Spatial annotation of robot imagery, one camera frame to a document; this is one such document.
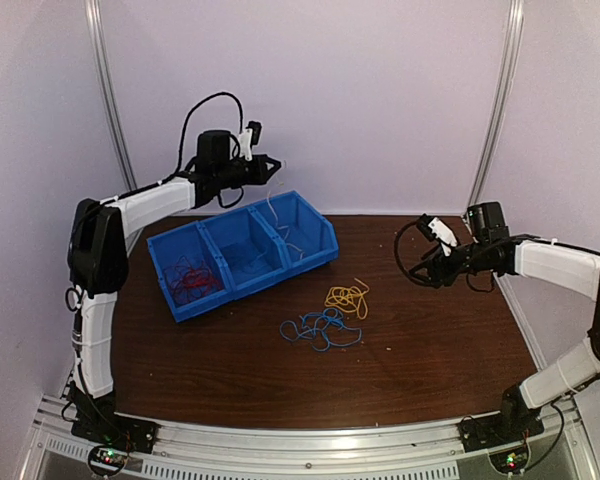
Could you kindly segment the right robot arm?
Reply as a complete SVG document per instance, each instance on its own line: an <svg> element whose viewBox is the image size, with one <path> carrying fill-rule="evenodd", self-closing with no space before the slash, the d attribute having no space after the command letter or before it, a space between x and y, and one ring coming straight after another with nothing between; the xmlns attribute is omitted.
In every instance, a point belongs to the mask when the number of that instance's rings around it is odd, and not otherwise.
<svg viewBox="0 0 600 480"><path fill-rule="evenodd" d="M449 287L461 277L480 273L537 286L551 302L544 310L566 315L568 337L574 343L503 394L492 430L499 440L510 442L545 406L600 379L600 249L514 234L497 202L469 206L465 221L467 241L439 217L423 214L413 221L412 227L433 247L413 266L400 263L402 274L429 289Z"/></svg>

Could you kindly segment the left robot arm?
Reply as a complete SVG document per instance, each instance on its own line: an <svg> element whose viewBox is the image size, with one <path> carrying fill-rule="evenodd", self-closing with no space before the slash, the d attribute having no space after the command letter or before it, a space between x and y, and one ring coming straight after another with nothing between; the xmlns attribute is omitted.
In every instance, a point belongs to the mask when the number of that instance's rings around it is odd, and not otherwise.
<svg viewBox="0 0 600 480"><path fill-rule="evenodd" d="M205 131L198 137L195 156L178 160L166 178L108 199L86 198L77 205L67 256L71 285L65 295L74 314L70 401L78 419L101 443L113 444L124 433L122 419L98 402L114 393L112 320L129 274L129 238L168 216L220 200L225 189L267 184L282 163L253 152L259 137L255 122L237 135Z"/></svg>

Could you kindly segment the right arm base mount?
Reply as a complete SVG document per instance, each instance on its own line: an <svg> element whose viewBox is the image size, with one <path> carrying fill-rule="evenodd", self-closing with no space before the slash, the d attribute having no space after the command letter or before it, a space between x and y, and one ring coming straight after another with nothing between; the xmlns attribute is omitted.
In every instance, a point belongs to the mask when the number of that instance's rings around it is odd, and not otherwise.
<svg viewBox="0 0 600 480"><path fill-rule="evenodd" d="M499 474L523 474L531 463L529 439L542 434L539 409L528 409L523 401L506 398L500 411L481 418L465 416L458 423L464 451L487 450L491 466Z"/></svg>

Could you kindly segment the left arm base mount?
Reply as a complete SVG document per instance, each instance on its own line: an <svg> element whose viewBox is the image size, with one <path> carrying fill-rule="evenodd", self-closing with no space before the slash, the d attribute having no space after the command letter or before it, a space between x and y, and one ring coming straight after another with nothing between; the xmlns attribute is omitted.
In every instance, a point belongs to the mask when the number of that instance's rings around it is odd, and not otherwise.
<svg viewBox="0 0 600 480"><path fill-rule="evenodd" d="M115 392L92 398L73 387L69 401L76 408L71 434L125 453L151 454L158 425L116 413Z"/></svg>

